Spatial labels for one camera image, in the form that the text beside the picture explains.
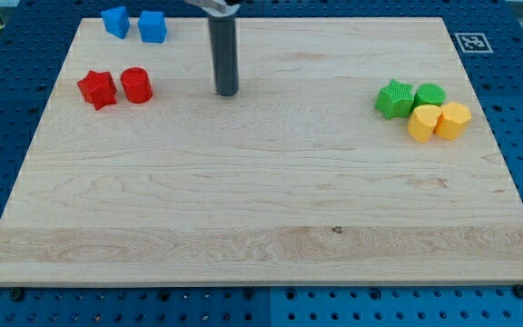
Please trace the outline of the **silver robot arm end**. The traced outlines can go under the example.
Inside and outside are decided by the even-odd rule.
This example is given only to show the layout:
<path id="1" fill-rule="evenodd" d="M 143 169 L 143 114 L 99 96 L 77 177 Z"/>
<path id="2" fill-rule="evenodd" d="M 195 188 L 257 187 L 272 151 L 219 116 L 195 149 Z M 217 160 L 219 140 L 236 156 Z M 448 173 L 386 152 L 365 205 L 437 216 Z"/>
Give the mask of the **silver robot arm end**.
<path id="1" fill-rule="evenodd" d="M 240 8 L 241 0 L 184 0 L 187 4 L 200 7 L 209 15 L 233 15 Z"/>

